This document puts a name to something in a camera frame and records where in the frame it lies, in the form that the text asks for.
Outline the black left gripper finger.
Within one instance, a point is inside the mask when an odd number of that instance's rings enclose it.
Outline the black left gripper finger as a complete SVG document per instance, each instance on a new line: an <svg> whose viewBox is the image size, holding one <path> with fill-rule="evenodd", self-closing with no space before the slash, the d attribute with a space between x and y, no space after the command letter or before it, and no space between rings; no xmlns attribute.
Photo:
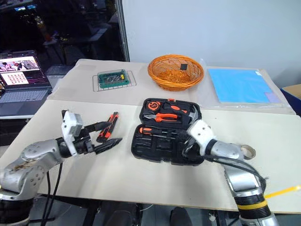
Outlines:
<svg viewBox="0 0 301 226"><path fill-rule="evenodd" d="M101 131L103 129L106 129L107 127L111 126L111 123L108 121L103 121L103 122L97 122L91 125L85 126L85 129L91 133L94 131Z"/></svg>
<svg viewBox="0 0 301 226"><path fill-rule="evenodd" d="M119 144L121 141L122 141L122 138L114 138L114 139L107 140L106 142L102 143L101 145L95 146L94 152L96 154L103 153L107 150L112 149L114 146Z"/></svg>

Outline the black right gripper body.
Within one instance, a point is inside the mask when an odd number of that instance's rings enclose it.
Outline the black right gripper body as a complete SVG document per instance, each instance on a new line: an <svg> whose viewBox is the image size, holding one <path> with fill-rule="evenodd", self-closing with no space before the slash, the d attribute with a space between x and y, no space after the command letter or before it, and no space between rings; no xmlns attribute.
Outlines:
<svg viewBox="0 0 301 226"><path fill-rule="evenodd" d="M200 155L200 146L193 138L189 138L184 142L182 158L184 164L201 164L205 160L204 157Z"/></svg>

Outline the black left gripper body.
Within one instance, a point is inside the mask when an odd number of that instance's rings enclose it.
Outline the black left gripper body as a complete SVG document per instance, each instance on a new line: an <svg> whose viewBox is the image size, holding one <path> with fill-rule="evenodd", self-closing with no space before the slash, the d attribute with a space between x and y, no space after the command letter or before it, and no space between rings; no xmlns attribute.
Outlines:
<svg viewBox="0 0 301 226"><path fill-rule="evenodd" d="M87 154L94 152L95 145L92 143L90 133L95 132L95 126L85 126L75 137L73 144L77 154Z"/></svg>

